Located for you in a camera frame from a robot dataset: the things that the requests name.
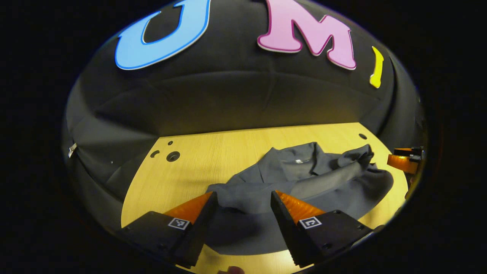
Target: letter m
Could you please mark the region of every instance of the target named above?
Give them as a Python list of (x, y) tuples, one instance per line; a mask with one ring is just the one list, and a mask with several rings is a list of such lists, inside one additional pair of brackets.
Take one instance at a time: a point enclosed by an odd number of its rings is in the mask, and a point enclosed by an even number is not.
[(347, 25), (327, 15), (318, 22), (294, 0), (267, 0), (267, 8), (269, 30), (257, 38), (261, 48), (284, 53), (299, 52), (302, 43), (294, 37), (295, 24), (314, 56), (319, 56), (333, 37), (333, 47), (327, 51), (328, 59), (349, 70), (356, 68), (350, 28)]

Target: black background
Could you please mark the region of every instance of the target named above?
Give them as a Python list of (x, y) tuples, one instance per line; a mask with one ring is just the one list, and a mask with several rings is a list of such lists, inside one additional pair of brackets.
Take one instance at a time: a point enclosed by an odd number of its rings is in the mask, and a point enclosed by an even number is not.
[[(164, 273), (126, 249), (72, 195), (60, 155), (64, 105), (95, 50), (168, 1), (16, 1), (3, 26), (7, 177), (2, 259), (12, 272)], [(383, 236), (327, 266), (328, 272), (474, 271), (485, 252), (482, 214), (485, 103), (478, 7), (401, 1), (322, 1), (387, 45), (421, 91), (437, 148), (411, 203)]]

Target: blue letter u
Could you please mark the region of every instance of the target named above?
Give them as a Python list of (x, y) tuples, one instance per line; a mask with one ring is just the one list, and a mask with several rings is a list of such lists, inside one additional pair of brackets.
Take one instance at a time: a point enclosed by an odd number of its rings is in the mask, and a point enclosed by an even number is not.
[(151, 43), (144, 42), (144, 33), (155, 12), (134, 23), (118, 37), (115, 63), (121, 69), (134, 70), (170, 58), (191, 46), (208, 27), (211, 0), (183, 0), (179, 25), (170, 35)]

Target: gray cloth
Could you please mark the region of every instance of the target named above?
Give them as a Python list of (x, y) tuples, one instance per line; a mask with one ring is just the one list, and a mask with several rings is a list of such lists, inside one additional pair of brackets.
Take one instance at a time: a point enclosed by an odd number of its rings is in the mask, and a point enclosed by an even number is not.
[(251, 255), (286, 250), (270, 208), (273, 190), (290, 194), (326, 212), (342, 210), (359, 219), (392, 188), (393, 177), (370, 164), (369, 145), (343, 154), (324, 153), (316, 142), (277, 150), (234, 175), (208, 186), (218, 208), (206, 244), (220, 254)]

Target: light wood surface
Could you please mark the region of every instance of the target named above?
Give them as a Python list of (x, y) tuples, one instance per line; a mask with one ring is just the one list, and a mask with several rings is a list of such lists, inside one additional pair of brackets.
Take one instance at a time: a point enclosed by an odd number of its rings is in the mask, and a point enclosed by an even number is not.
[[(364, 140), (358, 134), (364, 134)], [(391, 153), (360, 123), (307, 125), (238, 130), (196, 135), (161, 137), (137, 171), (125, 197), (121, 227), (148, 211), (164, 213), (205, 193), (208, 185), (226, 183), (234, 174), (255, 164), (272, 147), (283, 149), (316, 141), (325, 153), (343, 153), (370, 144), (372, 162), (388, 170), (394, 184), (384, 199), (359, 221), (375, 228), (388, 222), (404, 202), (407, 183), (404, 173), (387, 165)], [(160, 153), (151, 158), (158, 150)], [(168, 162), (169, 153), (181, 156)], [(216, 274), (228, 266), (238, 266), (245, 274), (288, 274), (300, 269), (288, 250), (261, 255), (221, 255), (204, 245), (198, 263), (189, 271)]]

